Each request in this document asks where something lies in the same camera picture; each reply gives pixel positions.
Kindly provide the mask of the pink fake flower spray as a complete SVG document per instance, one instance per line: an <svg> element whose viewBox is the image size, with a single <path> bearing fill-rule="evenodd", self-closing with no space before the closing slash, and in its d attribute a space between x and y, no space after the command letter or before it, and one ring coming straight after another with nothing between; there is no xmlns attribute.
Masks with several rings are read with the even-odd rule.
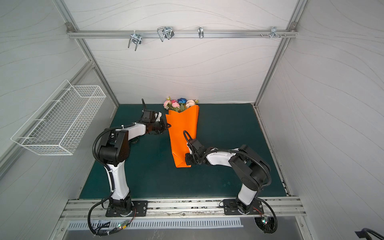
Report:
<svg viewBox="0 0 384 240"><path fill-rule="evenodd" d="M171 100L173 100L171 97L168 97L166 98L163 106L166 110L172 110L172 107L171 107Z"/></svg>

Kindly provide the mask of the orange wrapping paper sheet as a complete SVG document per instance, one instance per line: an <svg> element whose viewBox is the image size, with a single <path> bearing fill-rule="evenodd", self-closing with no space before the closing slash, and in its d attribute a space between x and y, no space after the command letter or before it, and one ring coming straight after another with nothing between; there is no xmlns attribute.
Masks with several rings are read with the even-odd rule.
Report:
<svg viewBox="0 0 384 240"><path fill-rule="evenodd" d="M167 123L171 125L169 135L176 168L191 167L187 165L185 158L186 154L190 153L190 150L183 132L187 131L193 139L196 138L199 111L200 107L195 105L181 113L169 110L169 113L166 115Z"/></svg>

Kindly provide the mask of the blue fake rose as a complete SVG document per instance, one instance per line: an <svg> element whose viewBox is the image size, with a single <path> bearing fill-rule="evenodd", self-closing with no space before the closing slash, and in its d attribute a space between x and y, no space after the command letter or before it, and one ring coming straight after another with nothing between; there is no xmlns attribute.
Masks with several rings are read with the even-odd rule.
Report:
<svg viewBox="0 0 384 240"><path fill-rule="evenodd" d="M178 99L179 112L183 112L187 109L187 100L184 98Z"/></svg>

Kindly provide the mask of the peach fake flower spray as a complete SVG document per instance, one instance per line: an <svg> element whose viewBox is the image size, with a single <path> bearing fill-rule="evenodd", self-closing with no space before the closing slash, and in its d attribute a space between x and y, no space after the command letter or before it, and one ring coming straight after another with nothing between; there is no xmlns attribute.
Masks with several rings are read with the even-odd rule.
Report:
<svg viewBox="0 0 384 240"><path fill-rule="evenodd" d="M187 100L186 102L186 108L193 107L199 103L199 100Z"/></svg>

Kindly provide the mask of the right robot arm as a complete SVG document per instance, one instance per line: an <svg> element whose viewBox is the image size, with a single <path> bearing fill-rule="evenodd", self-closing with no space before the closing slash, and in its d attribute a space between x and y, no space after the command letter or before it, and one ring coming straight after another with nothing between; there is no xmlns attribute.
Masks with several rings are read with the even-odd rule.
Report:
<svg viewBox="0 0 384 240"><path fill-rule="evenodd" d="M185 160L188 165L232 168L242 182L235 203L238 212L243 215L251 211L258 193L272 183L269 165L247 145L233 150L204 147L197 150L191 147L185 154Z"/></svg>

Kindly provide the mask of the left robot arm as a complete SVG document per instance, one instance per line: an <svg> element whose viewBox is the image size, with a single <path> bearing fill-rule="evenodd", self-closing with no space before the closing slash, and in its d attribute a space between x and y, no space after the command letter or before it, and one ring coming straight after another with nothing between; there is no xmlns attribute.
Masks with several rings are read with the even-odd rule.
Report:
<svg viewBox="0 0 384 240"><path fill-rule="evenodd" d="M171 126L164 120L139 122L108 128L97 136L92 152L108 174L111 193L107 200L111 210L129 213L134 208L125 175L125 160L131 152L130 141L146 134L161 134Z"/></svg>

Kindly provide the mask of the left metal u-bolt clamp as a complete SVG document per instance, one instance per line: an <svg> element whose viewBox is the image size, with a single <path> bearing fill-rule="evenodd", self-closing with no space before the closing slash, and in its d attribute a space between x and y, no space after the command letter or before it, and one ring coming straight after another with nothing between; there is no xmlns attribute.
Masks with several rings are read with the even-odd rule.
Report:
<svg viewBox="0 0 384 240"><path fill-rule="evenodd" d="M134 32L133 34L130 35L129 43L128 43L128 48L131 46L135 46L135 51L138 49L138 46L142 43L142 37L141 35L137 34Z"/></svg>

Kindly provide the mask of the metal u-bolt clamp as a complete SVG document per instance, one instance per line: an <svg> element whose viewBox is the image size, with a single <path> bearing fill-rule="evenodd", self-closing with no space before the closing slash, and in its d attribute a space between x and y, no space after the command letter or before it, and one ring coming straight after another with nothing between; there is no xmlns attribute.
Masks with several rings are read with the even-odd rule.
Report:
<svg viewBox="0 0 384 240"><path fill-rule="evenodd" d="M135 46L135 51L138 49L138 46L142 43L142 37L141 35L137 34L134 32L133 34L130 35L129 43L128 43L128 48L131 46Z"/></svg>
<svg viewBox="0 0 384 240"><path fill-rule="evenodd" d="M175 35L173 28L170 26L159 27L157 33L161 42L164 42L165 39L170 40Z"/></svg>

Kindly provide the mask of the middle metal u-bolt clamp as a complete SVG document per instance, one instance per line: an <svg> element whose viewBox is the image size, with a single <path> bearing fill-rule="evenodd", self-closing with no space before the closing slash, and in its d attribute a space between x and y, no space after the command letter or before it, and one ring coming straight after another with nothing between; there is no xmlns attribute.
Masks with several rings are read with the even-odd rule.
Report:
<svg viewBox="0 0 384 240"><path fill-rule="evenodd" d="M157 33L161 42L164 42L165 39L170 40L175 35L173 28L170 26L159 27Z"/></svg>

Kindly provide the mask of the white vent grille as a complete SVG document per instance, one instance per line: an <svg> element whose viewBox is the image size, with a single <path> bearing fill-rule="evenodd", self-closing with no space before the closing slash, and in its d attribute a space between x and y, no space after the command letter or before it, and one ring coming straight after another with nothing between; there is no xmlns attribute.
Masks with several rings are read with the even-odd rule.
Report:
<svg viewBox="0 0 384 240"><path fill-rule="evenodd" d="M93 228L107 224L102 231L112 230L122 224L120 220L92 221ZM135 219L125 229L152 230L152 229L223 229L243 228L240 218L195 218L195 219ZM70 221L67 230L89 230L87 221Z"/></svg>

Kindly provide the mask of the right metal bolt clamp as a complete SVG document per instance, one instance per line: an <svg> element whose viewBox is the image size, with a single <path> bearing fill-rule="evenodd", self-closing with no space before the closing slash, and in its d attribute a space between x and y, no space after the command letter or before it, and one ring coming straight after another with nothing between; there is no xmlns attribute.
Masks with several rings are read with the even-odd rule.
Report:
<svg viewBox="0 0 384 240"><path fill-rule="evenodd" d="M260 34L262 38L269 38L269 39L274 39L274 38L286 38L287 35L284 33L278 33L278 30L276 27L272 27L270 32L267 34Z"/></svg>

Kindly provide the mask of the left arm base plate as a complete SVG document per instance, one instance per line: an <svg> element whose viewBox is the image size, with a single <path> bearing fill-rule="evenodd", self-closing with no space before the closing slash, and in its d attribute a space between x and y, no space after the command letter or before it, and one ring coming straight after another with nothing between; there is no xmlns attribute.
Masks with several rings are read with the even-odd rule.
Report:
<svg viewBox="0 0 384 240"><path fill-rule="evenodd" d="M145 217L148 201L112 200L107 208L106 217Z"/></svg>

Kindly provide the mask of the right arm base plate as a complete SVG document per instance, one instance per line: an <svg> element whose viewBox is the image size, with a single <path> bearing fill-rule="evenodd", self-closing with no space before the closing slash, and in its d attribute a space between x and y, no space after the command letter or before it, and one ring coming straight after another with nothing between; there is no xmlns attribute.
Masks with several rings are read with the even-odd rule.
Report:
<svg viewBox="0 0 384 240"><path fill-rule="evenodd" d="M264 209L261 201L253 200L249 206L241 206L242 202L235 199L224 199L220 201L219 207L224 209L224 214L226 216L235 216L235 215L259 215L263 216Z"/></svg>

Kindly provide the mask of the aluminium front rail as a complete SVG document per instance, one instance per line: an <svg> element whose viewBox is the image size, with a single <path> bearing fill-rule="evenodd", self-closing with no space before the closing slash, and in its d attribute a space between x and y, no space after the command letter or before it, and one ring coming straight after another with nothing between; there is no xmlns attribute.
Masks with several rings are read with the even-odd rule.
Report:
<svg viewBox="0 0 384 240"><path fill-rule="evenodd" d="M134 199L134 201L148 201L148 219L161 218L210 218L229 217L224 209L219 207L224 198L166 198L166 199ZM299 197L263 197L264 216L304 217L306 210ZM261 217L259 215L235 215L234 217ZM125 219L131 217L113 217L111 219Z"/></svg>

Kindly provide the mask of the small metal bracket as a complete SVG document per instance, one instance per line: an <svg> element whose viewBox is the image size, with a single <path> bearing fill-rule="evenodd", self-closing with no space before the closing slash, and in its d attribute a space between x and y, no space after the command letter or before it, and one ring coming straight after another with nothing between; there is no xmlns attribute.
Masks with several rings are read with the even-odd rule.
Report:
<svg viewBox="0 0 384 240"><path fill-rule="evenodd" d="M203 29L203 27L198 27L198 35L199 35L199 39L203 39L204 38L204 29Z"/></svg>

